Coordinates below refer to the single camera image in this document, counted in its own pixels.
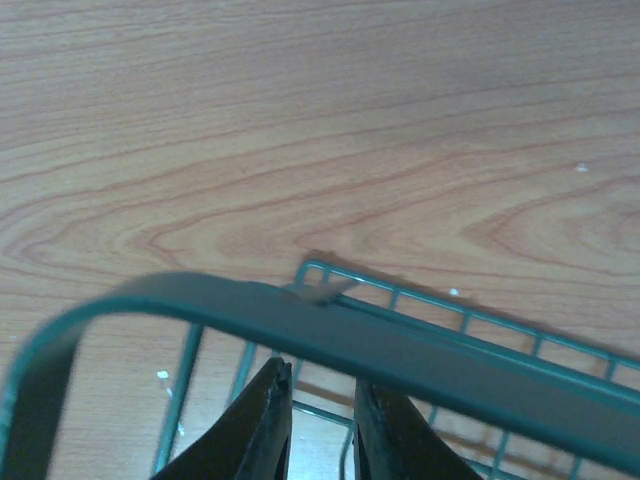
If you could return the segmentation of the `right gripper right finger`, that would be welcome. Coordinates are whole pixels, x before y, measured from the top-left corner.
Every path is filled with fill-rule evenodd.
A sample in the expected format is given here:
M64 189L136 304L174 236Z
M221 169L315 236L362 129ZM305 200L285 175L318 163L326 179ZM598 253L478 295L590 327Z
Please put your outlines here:
M357 479L476 479L404 394L359 380L355 388Z

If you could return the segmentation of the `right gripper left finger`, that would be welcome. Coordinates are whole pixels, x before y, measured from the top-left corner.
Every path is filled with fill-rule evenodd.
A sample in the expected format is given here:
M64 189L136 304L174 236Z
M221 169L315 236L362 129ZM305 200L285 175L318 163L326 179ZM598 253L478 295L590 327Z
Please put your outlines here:
M292 434L292 365L266 361L217 422L154 477L285 479Z

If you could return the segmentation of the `dark wire dish rack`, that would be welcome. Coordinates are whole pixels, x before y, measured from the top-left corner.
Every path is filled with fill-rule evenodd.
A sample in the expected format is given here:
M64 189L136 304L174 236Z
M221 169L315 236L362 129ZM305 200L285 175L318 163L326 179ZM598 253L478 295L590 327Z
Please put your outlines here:
M637 360L326 263L319 269L320 285L297 279L284 287L150 274L51 319L23 344L4 382L2 477L46 477L77 347L93 320L113 314L189 324L153 477L177 457L175 432L209 328L247 341L232 402L280 357L292 365L292 414L344 426L344 453L354 455L355 388L364 380L568 453L571 478L588 461L638 475L639 393L615 379ZM404 297L458 313L461 325L449 330L347 297L358 284L377 284L392 302Z

